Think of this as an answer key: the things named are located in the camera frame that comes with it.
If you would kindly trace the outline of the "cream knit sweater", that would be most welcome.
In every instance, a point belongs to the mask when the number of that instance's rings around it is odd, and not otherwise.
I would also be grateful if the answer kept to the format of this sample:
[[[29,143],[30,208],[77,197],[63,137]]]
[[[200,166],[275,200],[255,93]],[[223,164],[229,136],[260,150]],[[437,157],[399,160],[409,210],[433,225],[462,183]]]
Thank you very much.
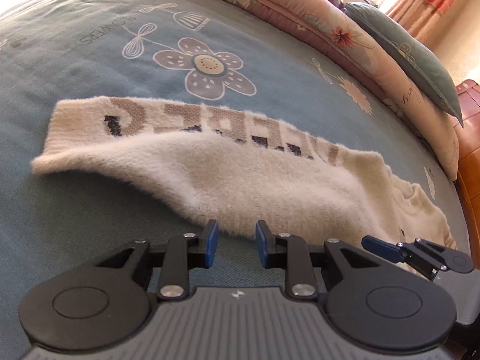
[[[116,178],[194,224],[215,219],[235,236],[253,237],[264,220],[315,245],[337,238],[359,246],[371,235],[456,247],[445,214],[379,153],[250,111],[150,98],[63,100],[32,170]]]

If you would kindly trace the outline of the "orange wooden headboard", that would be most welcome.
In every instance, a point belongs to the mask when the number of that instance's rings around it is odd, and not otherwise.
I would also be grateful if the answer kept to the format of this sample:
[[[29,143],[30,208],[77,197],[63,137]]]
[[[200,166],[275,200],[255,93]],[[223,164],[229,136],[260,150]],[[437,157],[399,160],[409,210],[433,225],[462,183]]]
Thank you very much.
[[[479,267],[480,220],[480,94],[475,80],[465,80],[456,86],[463,116],[463,126],[455,122],[459,140],[459,169],[456,190],[459,194],[469,232],[470,252],[475,267]]]

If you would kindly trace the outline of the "grey-green pillow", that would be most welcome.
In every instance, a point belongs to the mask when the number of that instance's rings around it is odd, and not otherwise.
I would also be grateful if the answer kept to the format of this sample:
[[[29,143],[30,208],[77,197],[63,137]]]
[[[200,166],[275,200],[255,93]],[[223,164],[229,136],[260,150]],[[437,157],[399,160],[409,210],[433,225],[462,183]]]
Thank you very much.
[[[456,87],[439,59],[407,30],[366,2],[348,2],[344,12],[363,28],[435,105],[463,122]]]

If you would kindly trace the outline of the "blue floral bed sheet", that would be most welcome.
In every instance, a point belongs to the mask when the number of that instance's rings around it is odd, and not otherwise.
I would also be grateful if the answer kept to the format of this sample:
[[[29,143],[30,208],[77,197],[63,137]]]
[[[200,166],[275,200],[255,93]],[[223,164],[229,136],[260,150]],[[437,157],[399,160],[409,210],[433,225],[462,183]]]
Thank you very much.
[[[356,150],[374,150],[400,178],[422,186],[448,218],[457,246],[468,230],[454,185],[411,129],[326,55],[222,0],[2,0],[1,357],[29,341],[18,318],[36,284],[126,242],[165,242],[187,222],[161,201],[103,175],[35,175],[50,116],[61,100],[113,96],[209,104],[185,72],[153,57],[182,38],[232,53],[256,93],[215,101],[284,120]]]

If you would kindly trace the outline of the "pink curtain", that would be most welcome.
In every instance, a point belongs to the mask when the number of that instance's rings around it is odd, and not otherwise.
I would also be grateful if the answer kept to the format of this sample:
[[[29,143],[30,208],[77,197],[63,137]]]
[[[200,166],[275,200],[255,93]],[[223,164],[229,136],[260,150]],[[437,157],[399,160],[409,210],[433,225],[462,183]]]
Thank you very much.
[[[467,0],[394,0],[385,13],[424,45],[444,34]]]

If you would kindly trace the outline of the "pink floral quilt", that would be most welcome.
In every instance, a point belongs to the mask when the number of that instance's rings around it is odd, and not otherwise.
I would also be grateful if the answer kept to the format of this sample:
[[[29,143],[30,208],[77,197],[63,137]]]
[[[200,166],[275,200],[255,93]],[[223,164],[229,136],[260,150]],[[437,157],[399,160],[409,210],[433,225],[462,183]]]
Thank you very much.
[[[459,141],[445,107],[359,24],[327,0],[224,0],[328,56],[381,100],[391,100],[426,139],[450,180]]]

